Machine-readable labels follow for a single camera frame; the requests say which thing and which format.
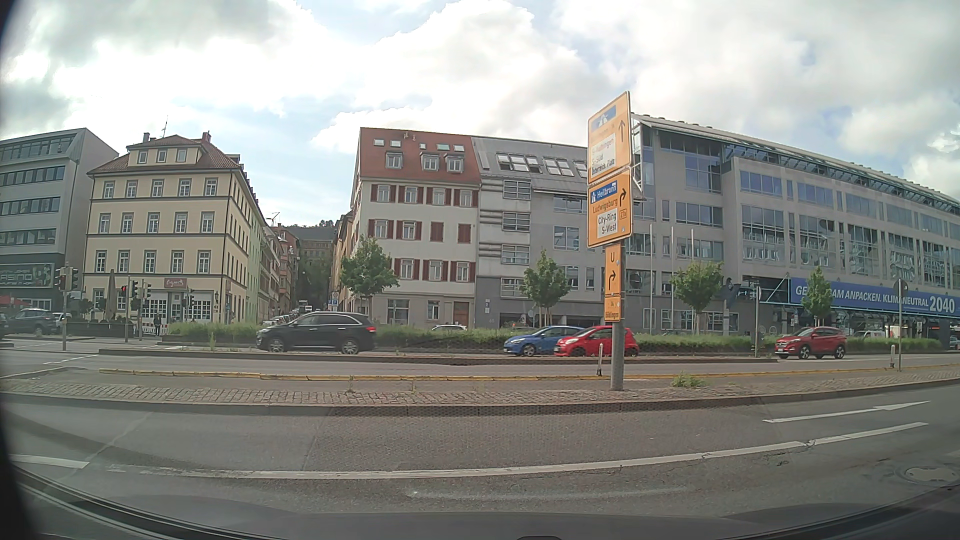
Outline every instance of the sky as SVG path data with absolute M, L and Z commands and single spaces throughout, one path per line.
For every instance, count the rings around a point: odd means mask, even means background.
M 210 131 L 310 225 L 349 210 L 361 126 L 583 145 L 629 89 L 960 197 L 957 51 L 956 0 L 20 0 L 0 138 Z

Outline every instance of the black suv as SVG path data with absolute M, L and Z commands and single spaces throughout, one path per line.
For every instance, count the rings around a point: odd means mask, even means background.
M 256 346 L 271 353 L 298 347 L 324 348 L 356 355 L 373 349 L 376 326 L 362 313 L 314 311 L 295 321 L 256 333 Z

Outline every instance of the blue car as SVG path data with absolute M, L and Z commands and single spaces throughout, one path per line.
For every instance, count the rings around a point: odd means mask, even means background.
M 580 327 L 545 327 L 527 335 L 516 335 L 503 344 L 503 352 L 511 355 L 553 355 L 553 346 L 561 337 L 583 330 Z

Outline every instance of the blue banner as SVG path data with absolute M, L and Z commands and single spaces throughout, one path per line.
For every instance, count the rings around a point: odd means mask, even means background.
M 893 287 L 830 282 L 830 289 L 833 291 L 834 307 L 897 312 L 897 291 Z M 800 304 L 805 294 L 806 280 L 791 278 L 790 303 Z M 903 299 L 903 312 L 960 317 L 960 298 L 910 290 Z

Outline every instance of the road sign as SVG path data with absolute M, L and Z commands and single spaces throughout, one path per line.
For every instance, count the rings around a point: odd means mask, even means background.
M 588 184 L 633 162 L 634 139 L 630 125 L 630 92 L 623 92 L 590 117 L 587 123 Z
M 630 169 L 587 188 L 587 246 L 622 240 L 634 232 Z
M 607 291 L 607 296 L 619 295 L 620 291 L 623 290 L 623 270 L 620 268 L 622 249 L 622 244 L 616 243 L 607 246 L 607 249 L 604 250 L 604 257 L 607 261 L 604 265 L 604 272 L 606 273 L 604 290 Z
M 616 296 L 608 296 L 604 298 L 604 303 L 603 303 L 604 320 L 607 321 L 608 323 L 613 321 L 619 321 L 622 315 L 621 306 L 622 306 L 622 303 L 620 302 L 619 294 L 617 294 Z

